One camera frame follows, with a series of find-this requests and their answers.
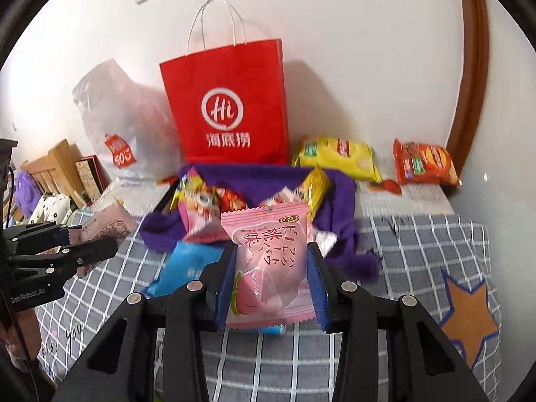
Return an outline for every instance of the orange star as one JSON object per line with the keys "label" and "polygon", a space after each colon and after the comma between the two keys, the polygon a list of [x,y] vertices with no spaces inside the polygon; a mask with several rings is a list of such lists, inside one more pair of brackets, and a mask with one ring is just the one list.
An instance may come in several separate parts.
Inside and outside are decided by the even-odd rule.
{"label": "orange star", "polygon": [[480,356],[484,342],[498,335],[498,326],[488,308],[488,291],[483,280],[472,290],[460,286],[445,272],[443,279],[450,311],[439,326],[472,369]]}

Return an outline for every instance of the yellow candy wrapper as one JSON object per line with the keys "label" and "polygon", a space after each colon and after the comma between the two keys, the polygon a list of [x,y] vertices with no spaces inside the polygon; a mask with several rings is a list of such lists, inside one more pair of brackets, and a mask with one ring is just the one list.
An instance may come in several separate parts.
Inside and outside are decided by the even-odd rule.
{"label": "yellow candy wrapper", "polygon": [[296,188],[296,194],[309,206],[308,221],[312,222],[315,218],[316,212],[324,200],[324,195],[330,187],[331,181],[328,176],[319,166],[315,166],[304,182]]}
{"label": "yellow candy wrapper", "polygon": [[364,142],[317,138],[304,143],[293,159],[293,166],[320,166],[337,169],[354,180],[381,183],[372,150]]}
{"label": "yellow candy wrapper", "polygon": [[197,192],[204,184],[205,182],[203,181],[203,178],[201,178],[195,168],[192,167],[188,173],[181,177],[179,187],[177,187],[171,201],[170,212],[176,210],[179,202],[184,200],[186,192]]}

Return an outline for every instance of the plaid bed sheet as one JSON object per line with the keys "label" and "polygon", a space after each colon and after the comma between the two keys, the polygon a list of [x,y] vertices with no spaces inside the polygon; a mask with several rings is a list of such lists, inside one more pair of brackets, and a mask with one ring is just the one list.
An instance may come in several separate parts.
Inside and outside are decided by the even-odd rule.
{"label": "plaid bed sheet", "polygon": [[[73,224],[83,223],[86,217],[89,215],[77,213]],[[491,280],[487,232],[482,225],[461,221],[456,215],[377,216],[356,221],[361,234],[358,251],[375,248],[383,255],[380,281],[364,285],[372,294],[391,299],[415,295],[439,322],[449,310],[442,268],[465,287],[474,287],[485,279],[489,309],[500,334],[500,305]],[[158,276],[165,257],[149,251],[135,231],[116,258],[97,267],[86,279],[69,280],[64,298],[39,307],[44,341],[39,360],[55,382],[65,377],[120,302]],[[157,392],[162,391],[163,334],[160,330],[157,338]],[[280,336],[225,330],[203,333],[202,341],[212,402],[331,400],[341,336],[324,334],[315,321],[288,325]],[[387,401],[383,331],[379,332],[379,346],[379,401]],[[492,401],[496,400],[499,366],[499,338],[493,338],[485,342],[474,368]]]}

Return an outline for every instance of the orange snack bag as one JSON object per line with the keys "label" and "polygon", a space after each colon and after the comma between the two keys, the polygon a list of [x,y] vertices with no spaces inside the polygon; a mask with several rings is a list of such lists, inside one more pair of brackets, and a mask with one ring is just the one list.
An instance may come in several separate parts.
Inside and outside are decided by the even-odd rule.
{"label": "orange snack bag", "polygon": [[395,139],[393,156],[398,184],[427,183],[459,185],[459,178],[447,150],[438,145]]}

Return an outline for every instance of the pink packaged wafer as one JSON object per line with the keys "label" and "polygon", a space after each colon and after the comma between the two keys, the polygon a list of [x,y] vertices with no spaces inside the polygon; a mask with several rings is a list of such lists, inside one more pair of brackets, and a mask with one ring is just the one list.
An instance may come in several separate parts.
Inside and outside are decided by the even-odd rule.
{"label": "pink packaged wafer", "polygon": [[[132,215],[117,200],[100,212],[95,213],[80,229],[69,230],[69,243],[85,242],[99,237],[111,236],[117,239],[117,245],[121,245],[131,231],[138,224]],[[84,278],[100,263],[88,264],[76,269],[78,278]]]}
{"label": "pink packaged wafer", "polygon": [[312,319],[307,284],[306,202],[222,213],[238,245],[227,326],[258,328]]}

